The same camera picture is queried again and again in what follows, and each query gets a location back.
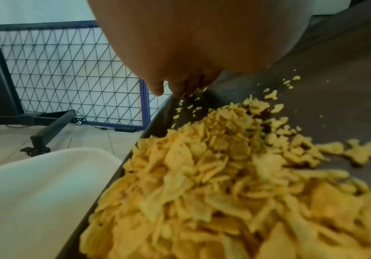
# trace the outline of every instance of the tile floor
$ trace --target tile floor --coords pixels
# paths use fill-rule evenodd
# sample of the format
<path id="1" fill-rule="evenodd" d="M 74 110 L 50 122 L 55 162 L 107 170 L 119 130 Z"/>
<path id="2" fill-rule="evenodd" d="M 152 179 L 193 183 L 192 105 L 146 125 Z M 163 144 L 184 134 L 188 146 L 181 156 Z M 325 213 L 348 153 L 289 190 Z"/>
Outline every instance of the tile floor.
<path id="1" fill-rule="evenodd" d="M 0 125 L 0 165 L 29 158 L 21 148 L 32 146 L 30 136 L 39 132 L 44 126 L 27 128 L 8 128 Z M 48 147 L 52 151 L 77 148 L 102 148 L 122 160 L 130 151 L 130 145 L 135 144 L 142 131 L 135 133 L 102 131 L 90 125 L 68 124 L 52 141 Z"/>

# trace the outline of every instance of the chip pile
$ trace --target chip pile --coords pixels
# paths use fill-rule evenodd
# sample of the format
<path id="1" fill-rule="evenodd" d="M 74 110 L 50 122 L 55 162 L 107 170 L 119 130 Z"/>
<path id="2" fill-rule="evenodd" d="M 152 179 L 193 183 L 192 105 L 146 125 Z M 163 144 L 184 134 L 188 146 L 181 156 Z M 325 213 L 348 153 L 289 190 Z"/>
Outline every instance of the chip pile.
<path id="1" fill-rule="evenodd" d="M 140 139 L 100 197 L 80 251 L 90 259 L 371 259 L 371 188 L 343 170 L 309 169 L 371 142 L 314 145 L 259 119 L 252 97 Z M 302 166 L 308 169 L 297 169 Z"/>

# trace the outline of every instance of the bare skin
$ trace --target bare skin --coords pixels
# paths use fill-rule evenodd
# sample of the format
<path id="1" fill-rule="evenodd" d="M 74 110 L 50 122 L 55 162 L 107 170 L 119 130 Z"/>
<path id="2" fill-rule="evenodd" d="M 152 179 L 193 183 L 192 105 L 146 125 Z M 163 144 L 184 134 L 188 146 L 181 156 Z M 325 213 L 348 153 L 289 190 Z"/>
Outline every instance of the bare skin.
<path id="1" fill-rule="evenodd" d="M 154 95 L 191 95 L 223 70 L 252 73 L 288 53 L 314 0 L 88 0 L 109 43 Z"/>

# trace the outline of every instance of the person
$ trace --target person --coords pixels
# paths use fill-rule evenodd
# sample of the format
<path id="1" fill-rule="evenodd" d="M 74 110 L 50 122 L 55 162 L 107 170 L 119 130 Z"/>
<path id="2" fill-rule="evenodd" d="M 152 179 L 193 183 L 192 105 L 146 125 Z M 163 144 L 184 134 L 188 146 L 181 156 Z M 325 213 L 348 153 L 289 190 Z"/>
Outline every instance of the person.
<path id="1" fill-rule="evenodd" d="M 287 54 L 314 0 L 88 0 L 110 45 L 150 92 L 176 96 L 223 70 L 252 73 Z"/>

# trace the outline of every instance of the geometric wire grid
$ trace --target geometric wire grid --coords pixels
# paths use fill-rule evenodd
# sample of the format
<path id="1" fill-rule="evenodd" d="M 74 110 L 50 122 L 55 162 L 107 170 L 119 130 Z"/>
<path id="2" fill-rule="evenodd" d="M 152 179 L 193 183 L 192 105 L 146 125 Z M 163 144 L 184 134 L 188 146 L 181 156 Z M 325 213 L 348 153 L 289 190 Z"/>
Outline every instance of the geometric wire grid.
<path id="1" fill-rule="evenodd" d="M 154 119 L 157 115 L 157 112 L 163 106 L 163 104 L 170 97 L 171 91 L 168 88 L 168 82 L 164 81 L 164 93 L 161 96 L 154 96 L 151 93 L 148 94 L 150 100 L 150 120 Z"/>
<path id="2" fill-rule="evenodd" d="M 0 45 L 25 111 L 142 125 L 139 78 L 100 28 L 0 31 Z"/>

